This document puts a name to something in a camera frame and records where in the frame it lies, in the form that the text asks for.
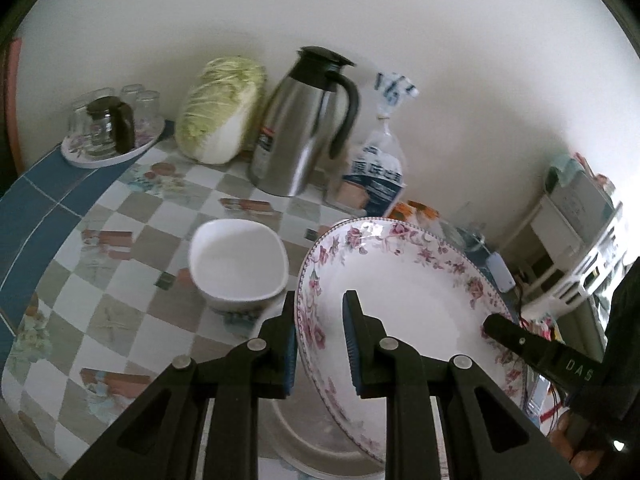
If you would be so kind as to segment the person's hand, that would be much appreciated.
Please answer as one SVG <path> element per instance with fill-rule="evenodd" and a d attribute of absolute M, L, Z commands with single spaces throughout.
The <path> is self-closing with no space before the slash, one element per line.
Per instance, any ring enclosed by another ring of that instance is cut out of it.
<path fill-rule="evenodd" d="M 566 411 L 548 435 L 548 440 L 580 478 L 606 477 L 605 457 L 610 446 L 602 432 L 590 425 L 587 419 Z"/>

